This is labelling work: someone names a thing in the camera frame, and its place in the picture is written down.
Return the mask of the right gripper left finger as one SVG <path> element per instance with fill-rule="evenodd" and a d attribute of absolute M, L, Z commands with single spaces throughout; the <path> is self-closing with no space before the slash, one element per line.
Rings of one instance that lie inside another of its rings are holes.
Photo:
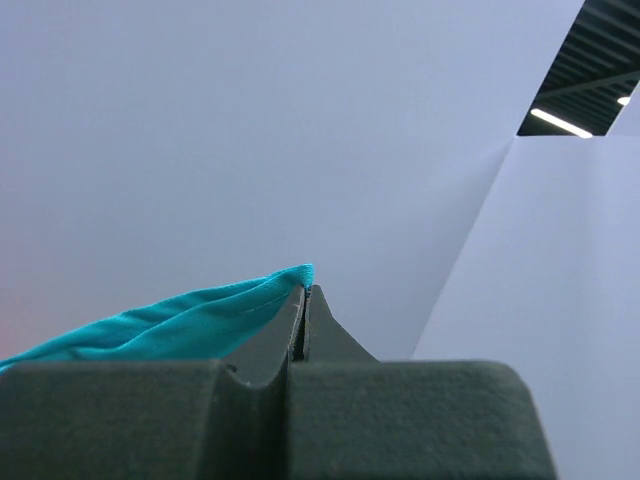
<path fill-rule="evenodd" d="M 212 360 L 27 363 L 1 377 L 5 479 L 275 479 L 303 322 L 273 320 Z"/>

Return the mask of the teal t shirt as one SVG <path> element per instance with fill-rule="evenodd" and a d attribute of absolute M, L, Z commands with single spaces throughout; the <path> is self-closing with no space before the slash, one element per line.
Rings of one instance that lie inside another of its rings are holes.
<path fill-rule="evenodd" d="M 264 277 L 183 293 L 104 318 L 1 362 L 155 361 L 221 358 L 262 330 L 315 269 L 302 264 Z"/>

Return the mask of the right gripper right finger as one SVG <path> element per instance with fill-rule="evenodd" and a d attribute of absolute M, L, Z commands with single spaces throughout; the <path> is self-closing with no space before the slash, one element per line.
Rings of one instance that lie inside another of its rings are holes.
<path fill-rule="evenodd" d="M 382 362 L 306 298 L 287 378 L 291 479 L 553 479 L 529 388 L 486 360 Z"/>

